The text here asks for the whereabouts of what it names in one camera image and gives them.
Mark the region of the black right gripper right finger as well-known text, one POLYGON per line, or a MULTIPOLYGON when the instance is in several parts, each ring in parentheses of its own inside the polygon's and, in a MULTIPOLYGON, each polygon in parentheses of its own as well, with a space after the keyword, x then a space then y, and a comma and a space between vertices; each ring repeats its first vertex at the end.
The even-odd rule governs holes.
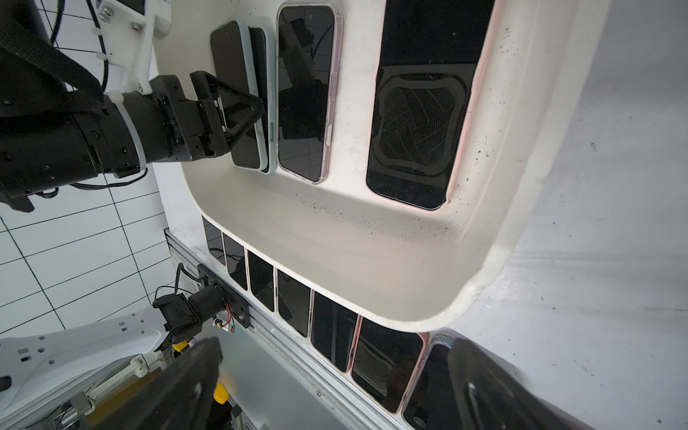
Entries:
POLYGON ((458 338, 447 358, 465 429, 588 429, 524 388, 476 343, 458 338))

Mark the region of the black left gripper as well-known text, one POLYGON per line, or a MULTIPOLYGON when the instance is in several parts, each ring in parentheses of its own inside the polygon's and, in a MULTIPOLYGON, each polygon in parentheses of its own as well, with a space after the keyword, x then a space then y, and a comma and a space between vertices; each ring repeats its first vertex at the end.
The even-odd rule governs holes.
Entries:
POLYGON ((260 98, 207 72, 190 77, 196 100, 186 98, 174 75, 154 78, 150 94, 121 94, 125 135, 120 138, 120 161, 125 167, 221 157, 263 117, 260 98))

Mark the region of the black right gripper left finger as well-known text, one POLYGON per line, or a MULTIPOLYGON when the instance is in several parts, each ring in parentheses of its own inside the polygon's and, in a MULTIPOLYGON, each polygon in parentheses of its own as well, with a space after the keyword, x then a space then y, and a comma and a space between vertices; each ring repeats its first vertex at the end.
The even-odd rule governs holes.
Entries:
POLYGON ((161 376, 95 426, 97 429, 204 429, 214 403, 222 353, 199 340, 161 376))

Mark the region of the black phone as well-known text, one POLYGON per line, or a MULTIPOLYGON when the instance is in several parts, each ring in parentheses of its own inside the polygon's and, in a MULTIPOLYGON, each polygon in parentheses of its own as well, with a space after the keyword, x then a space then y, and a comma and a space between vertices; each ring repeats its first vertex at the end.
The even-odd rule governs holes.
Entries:
POLYGON ((417 333, 404 333, 364 319, 351 376, 384 409, 396 413, 424 349, 417 333))
POLYGON ((401 417, 412 429, 461 429, 449 375, 448 356, 454 339, 446 331, 424 341, 412 337, 408 366, 408 396, 401 417))
POLYGON ((245 248, 229 236, 223 235, 222 240, 229 277, 243 290, 248 290, 245 248))
POLYGON ((277 272, 279 315, 302 337, 309 334, 311 290, 282 271, 277 272))
POLYGON ((258 255, 247 252, 250 288, 270 312, 275 310, 274 268, 258 255))

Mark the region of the phone with pink case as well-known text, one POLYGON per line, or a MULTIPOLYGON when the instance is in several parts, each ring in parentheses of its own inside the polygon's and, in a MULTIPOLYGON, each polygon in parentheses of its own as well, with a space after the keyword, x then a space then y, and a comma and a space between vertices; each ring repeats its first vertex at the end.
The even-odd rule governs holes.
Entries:
POLYGON ((311 343, 342 373, 349 366, 357 321, 356 313, 315 293, 311 343))

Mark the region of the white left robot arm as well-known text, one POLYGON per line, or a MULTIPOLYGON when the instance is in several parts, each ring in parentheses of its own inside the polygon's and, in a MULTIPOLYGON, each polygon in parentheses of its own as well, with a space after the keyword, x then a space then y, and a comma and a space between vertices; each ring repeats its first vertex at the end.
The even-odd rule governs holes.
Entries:
MULTIPOLYGON (((1 201, 30 212, 34 195, 101 174, 124 178, 154 162, 229 153, 265 113, 260 98, 205 72, 188 100, 177 77, 149 93, 108 94, 56 49, 31 1, 1 5, 1 201)), ((1 341, 1 426, 48 416, 49 396, 119 359, 168 349, 238 300, 222 282, 159 297, 129 316, 1 341)))

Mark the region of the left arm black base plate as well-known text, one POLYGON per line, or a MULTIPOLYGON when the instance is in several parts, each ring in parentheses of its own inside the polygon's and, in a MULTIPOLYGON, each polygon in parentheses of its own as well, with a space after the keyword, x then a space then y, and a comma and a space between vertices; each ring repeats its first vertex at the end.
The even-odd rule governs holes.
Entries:
POLYGON ((231 320, 244 328, 251 326, 249 302, 229 283, 203 263, 197 265, 201 288, 191 296, 199 307, 202 320, 229 309, 231 320))

